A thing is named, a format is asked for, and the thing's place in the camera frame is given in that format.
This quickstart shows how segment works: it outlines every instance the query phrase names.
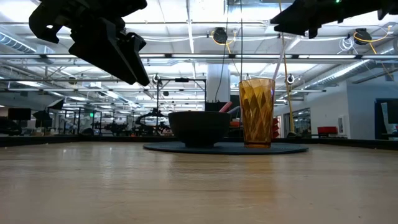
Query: table surface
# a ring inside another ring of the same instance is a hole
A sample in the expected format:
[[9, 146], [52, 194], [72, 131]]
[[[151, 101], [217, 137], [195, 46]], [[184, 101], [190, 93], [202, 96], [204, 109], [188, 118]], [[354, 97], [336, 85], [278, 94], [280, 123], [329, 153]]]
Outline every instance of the table surface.
[[76, 142], [0, 149], [0, 223], [397, 223], [398, 152], [224, 156]]

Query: black placemat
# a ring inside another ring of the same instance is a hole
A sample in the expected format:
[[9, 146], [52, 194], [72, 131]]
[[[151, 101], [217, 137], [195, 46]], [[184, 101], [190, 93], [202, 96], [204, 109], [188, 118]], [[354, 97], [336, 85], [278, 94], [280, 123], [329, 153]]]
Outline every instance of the black placemat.
[[219, 142], [212, 148], [192, 148], [185, 147], [182, 142], [157, 142], [145, 144], [144, 149], [195, 154], [274, 155], [306, 152], [308, 147], [298, 144], [272, 143], [271, 148], [268, 149], [252, 149], [244, 147], [241, 142]]

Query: black bowl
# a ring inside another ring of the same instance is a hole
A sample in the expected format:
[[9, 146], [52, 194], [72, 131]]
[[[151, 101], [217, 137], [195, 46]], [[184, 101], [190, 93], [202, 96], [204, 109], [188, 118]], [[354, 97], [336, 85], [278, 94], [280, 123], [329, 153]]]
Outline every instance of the black bowl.
[[187, 147], [213, 147], [229, 129], [231, 115], [211, 111], [169, 113], [173, 134]]

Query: pink object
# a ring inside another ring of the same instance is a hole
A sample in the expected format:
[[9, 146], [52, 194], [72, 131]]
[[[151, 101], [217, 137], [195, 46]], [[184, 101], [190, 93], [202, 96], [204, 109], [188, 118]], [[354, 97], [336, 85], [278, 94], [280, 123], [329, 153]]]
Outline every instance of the pink object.
[[221, 113], [227, 112], [227, 110], [229, 109], [229, 107], [230, 107], [231, 105], [232, 105], [232, 102], [226, 103], [226, 104], [222, 107], [222, 109], [221, 109], [219, 112], [221, 112]]

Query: amber glass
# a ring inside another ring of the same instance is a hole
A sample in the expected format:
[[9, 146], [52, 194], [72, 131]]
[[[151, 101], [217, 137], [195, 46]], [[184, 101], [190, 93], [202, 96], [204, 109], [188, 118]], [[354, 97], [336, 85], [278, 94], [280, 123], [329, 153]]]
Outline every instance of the amber glass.
[[271, 146], [275, 80], [254, 78], [239, 83], [244, 146]]

